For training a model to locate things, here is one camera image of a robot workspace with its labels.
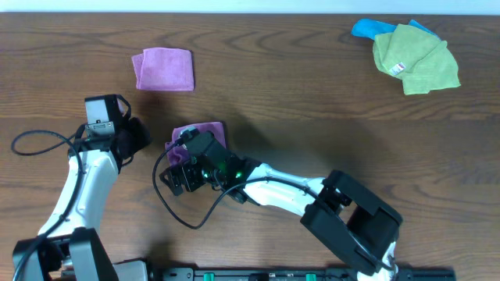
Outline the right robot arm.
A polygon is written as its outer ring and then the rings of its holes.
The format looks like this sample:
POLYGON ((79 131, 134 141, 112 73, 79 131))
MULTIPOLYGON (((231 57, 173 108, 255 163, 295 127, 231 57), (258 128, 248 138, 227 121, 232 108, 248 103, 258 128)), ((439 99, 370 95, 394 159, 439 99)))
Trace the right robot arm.
POLYGON ((231 157, 212 164, 200 157, 152 174, 176 196, 209 183, 223 197, 281 208, 334 255, 374 280, 389 280, 398 271, 394 249, 401 215, 347 173, 334 170, 326 178, 280 172, 251 158, 231 157))

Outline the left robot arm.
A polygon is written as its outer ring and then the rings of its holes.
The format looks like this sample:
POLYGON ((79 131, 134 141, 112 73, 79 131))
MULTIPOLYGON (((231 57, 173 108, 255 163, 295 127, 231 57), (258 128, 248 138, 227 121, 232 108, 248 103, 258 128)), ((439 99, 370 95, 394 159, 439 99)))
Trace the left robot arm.
POLYGON ((109 192, 121 169, 151 138, 119 94, 84 100, 87 121, 70 137, 44 130, 68 147, 69 172, 57 204, 35 238, 12 253, 14 280, 146 280, 142 259, 113 263, 99 238, 109 192))

